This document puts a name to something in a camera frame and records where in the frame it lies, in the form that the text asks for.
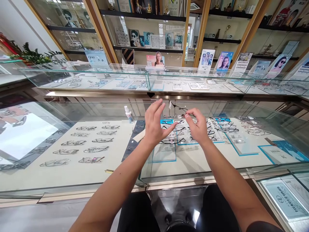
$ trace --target person's left hand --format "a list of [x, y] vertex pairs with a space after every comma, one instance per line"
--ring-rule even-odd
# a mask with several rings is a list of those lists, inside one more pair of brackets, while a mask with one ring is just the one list
[[163, 100], [160, 99], [152, 103], [145, 113], [146, 133], [144, 140], [153, 147], [166, 138], [177, 125], [177, 122], [175, 122], [166, 130], [161, 128], [160, 118], [165, 107], [165, 103], [162, 103], [162, 101]]

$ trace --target black shelf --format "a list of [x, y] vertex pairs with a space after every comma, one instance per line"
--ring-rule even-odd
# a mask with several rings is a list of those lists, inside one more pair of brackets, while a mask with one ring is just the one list
[[233, 11], [233, 12], [227, 12], [227, 11], [219, 11], [219, 10], [209, 10], [210, 15], [220, 15], [220, 16], [227, 16], [227, 17], [236, 17], [236, 18], [252, 18], [252, 14], [246, 14], [244, 11]]
[[183, 53], [183, 50], [161, 49], [161, 48], [142, 48], [142, 47], [119, 47], [114, 46], [115, 50], [121, 50], [122, 48], [134, 49], [134, 51], [140, 52], [164, 52], [164, 53]]
[[241, 43], [241, 40], [227, 40], [227, 39], [216, 39], [216, 38], [207, 38], [207, 37], [204, 37], [203, 41], [230, 43], [230, 44], [240, 44]]
[[64, 50], [66, 54], [77, 54], [77, 55], [85, 55], [84, 51], [71, 51], [71, 50]]
[[169, 15], [138, 14], [138, 13], [130, 13], [122, 11], [110, 11], [110, 10], [100, 10], [100, 13], [102, 15], [115, 15], [115, 16], [131, 17], [131, 18], [159, 19], [159, 20], [171, 20], [181, 22], [186, 21], [186, 17], [175, 17]]
[[46, 26], [51, 31], [74, 31], [74, 32], [96, 33], [95, 29], [90, 29], [90, 28], [60, 27], [60, 26], [50, 26], [50, 25], [46, 25]]
[[259, 25], [259, 28], [261, 29], [268, 29], [273, 31], [287, 31], [287, 32], [305, 32], [309, 33], [309, 30], [302, 27], [287, 27], [287, 26], [271, 26], [271, 25]]
[[[277, 56], [252, 55], [252, 58], [275, 60]], [[290, 60], [298, 60], [299, 57], [291, 57]]]

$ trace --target white wall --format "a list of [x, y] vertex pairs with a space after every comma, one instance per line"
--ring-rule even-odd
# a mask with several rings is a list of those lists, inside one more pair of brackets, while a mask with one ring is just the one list
[[22, 48], [29, 42], [31, 50], [39, 53], [59, 51], [57, 45], [45, 31], [24, 0], [3, 0], [0, 7], [0, 31]]

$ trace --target display counter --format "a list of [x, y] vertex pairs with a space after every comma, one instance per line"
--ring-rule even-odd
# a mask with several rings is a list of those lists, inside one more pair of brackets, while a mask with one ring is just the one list
[[[96, 189], [137, 146], [132, 138], [144, 129], [150, 104], [30, 102], [0, 110], [0, 196]], [[127, 119], [125, 105], [134, 123]], [[273, 176], [278, 170], [309, 164], [307, 121], [248, 102], [173, 105], [166, 105], [161, 127], [174, 121], [179, 125], [151, 152], [138, 186], [212, 176], [182, 117], [193, 107], [206, 116], [211, 140], [244, 175], [268, 171]]]
[[151, 68], [144, 65], [110, 64], [95, 67], [87, 62], [58, 62], [18, 68], [39, 89], [52, 96], [152, 98], [159, 96], [256, 97], [308, 96], [309, 81], [289, 73], [274, 75], [246, 71], [197, 68]]

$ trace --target hand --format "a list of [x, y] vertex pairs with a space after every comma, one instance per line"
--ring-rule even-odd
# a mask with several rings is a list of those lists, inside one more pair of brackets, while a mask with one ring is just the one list
[[160, 118], [165, 107], [165, 103], [162, 103], [162, 101], [163, 100], [160, 99], [152, 103], [145, 113], [146, 133], [144, 140], [147, 141], [147, 144], [153, 146], [153, 148], [166, 138], [177, 124], [177, 122], [175, 122], [166, 130], [161, 128]]
[[[189, 114], [193, 114], [196, 119], [197, 123], [195, 124]], [[188, 110], [184, 115], [187, 123], [189, 124], [191, 135], [192, 137], [199, 143], [203, 144], [210, 140], [207, 133], [207, 122], [205, 117], [202, 115], [199, 109], [193, 108]]]

